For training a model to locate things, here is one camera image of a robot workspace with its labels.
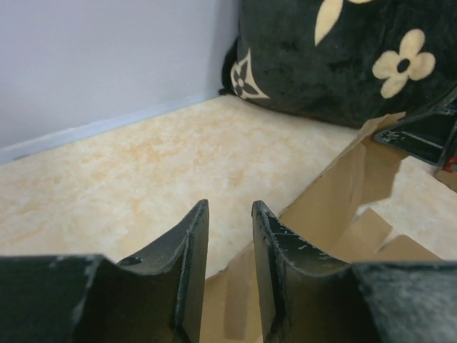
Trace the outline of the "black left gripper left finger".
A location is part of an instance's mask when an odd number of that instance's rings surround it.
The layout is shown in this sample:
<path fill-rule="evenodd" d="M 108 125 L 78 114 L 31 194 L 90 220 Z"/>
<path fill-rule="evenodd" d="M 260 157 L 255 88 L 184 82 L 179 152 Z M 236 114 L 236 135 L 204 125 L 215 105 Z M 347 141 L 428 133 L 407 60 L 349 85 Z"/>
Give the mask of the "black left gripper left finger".
<path fill-rule="evenodd" d="M 209 203 L 112 262 L 101 254 L 1 258 L 3 342 L 197 342 Z"/>

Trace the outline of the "brown cardboard box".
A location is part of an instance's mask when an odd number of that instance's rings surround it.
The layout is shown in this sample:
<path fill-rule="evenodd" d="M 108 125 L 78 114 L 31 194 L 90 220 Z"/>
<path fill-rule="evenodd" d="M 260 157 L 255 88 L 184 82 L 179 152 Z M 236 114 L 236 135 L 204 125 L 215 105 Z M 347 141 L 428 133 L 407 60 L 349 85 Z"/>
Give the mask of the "brown cardboard box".
<path fill-rule="evenodd" d="M 402 151 L 372 140 L 400 114 L 373 119 L 280 214 L 343 262 L 456 263 L 456 193 Z M 206 282 L 202 342 L 264 342 L 253 241 Z"/>

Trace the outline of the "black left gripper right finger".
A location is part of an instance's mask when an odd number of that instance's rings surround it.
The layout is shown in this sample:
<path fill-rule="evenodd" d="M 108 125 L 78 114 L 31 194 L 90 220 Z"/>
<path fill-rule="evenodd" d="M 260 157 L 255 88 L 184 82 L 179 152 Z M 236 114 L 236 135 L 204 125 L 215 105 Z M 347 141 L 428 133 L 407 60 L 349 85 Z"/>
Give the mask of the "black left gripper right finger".
<path fill-rule="evenodd" d="M 454 342 L 456 263 L 349 264 L 252 206 L 264 342 Z"/>

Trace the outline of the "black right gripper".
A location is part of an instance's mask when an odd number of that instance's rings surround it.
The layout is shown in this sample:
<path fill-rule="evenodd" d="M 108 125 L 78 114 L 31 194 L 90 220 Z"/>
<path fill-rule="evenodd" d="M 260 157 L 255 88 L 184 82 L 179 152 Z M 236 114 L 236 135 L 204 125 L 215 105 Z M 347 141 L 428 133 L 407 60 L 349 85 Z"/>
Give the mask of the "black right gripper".
<path fill-rule="evenodd" d="M 437 104 L 376 131 L 372 140 L 439 166 L 434 178 L 456 191 L 456 89 Z"/>

